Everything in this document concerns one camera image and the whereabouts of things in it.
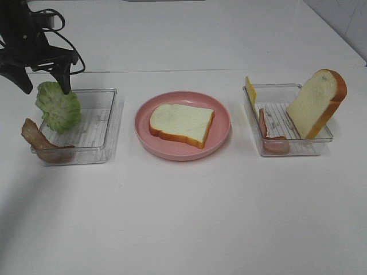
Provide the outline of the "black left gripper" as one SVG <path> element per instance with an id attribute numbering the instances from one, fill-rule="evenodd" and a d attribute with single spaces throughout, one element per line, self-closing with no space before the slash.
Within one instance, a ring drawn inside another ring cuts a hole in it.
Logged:
<path id="1" fill-rule="evenodd" d="M 59 31 L 64 17 L 54 9 L 32 11 L 27 1 L 1 1 L 1 56 L 16 66 L 1 66 L 1 76 L 29 95 L 33 85 L 24 67 L 50 72 L 65 95 L 71 91 L 70 68 L 78 63 L 78 52 Z M 46 37 L 51 32 L 71 48 L 52 46 Z"/>

